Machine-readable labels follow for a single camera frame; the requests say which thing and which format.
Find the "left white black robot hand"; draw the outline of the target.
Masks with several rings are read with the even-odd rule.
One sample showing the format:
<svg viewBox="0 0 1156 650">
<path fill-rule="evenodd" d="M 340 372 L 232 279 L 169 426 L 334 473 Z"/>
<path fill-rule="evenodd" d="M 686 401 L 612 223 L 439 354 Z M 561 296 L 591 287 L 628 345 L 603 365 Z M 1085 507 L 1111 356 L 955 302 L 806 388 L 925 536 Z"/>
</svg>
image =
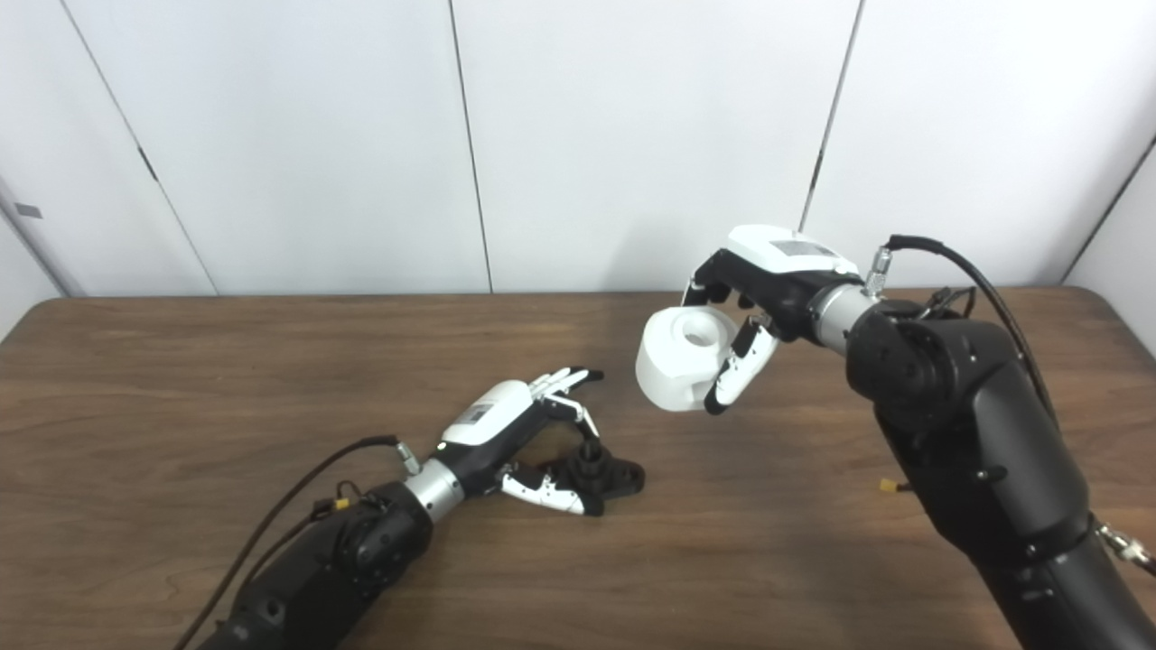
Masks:
<svg viewBox="0 0 1156 650">
<path fill-rule="evenodd" d="M 590 367 L 562 367 L 533 381 L 503 381 L 450 424 L 431 460 L 449 470 L 451 487 L 465 498 L 501 492 L 562 514 L 602 515 L 602 498 L 562 487 L 550 470 L 516 458 L 550 423 L 575 424 L 584 441 L 601 440 L 590 411 L 570 393 L 602 379 L 602 371 Z"/>
</svg>

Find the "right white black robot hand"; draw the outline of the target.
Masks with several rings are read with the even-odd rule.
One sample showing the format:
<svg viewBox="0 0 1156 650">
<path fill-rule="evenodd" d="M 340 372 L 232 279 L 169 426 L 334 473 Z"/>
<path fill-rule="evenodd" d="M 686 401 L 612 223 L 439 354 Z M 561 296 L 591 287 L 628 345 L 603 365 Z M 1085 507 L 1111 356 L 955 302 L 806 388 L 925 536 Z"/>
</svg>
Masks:
<svg viewBox="0 0 1156 650">
<path fill-rule="evenodd" d="M 829 293 L 861 293 L 864 276 L 833 248 L 788 227 L 738 226 L 725 246 L 692 272 L 681 306 L 722 304 L 735 295 L 756 309 L 740 326 L 704 397 L 704 409 L 722 414 L 766 367 L 777 346 L 818 337 L 820 306 Z"/>
</svg>

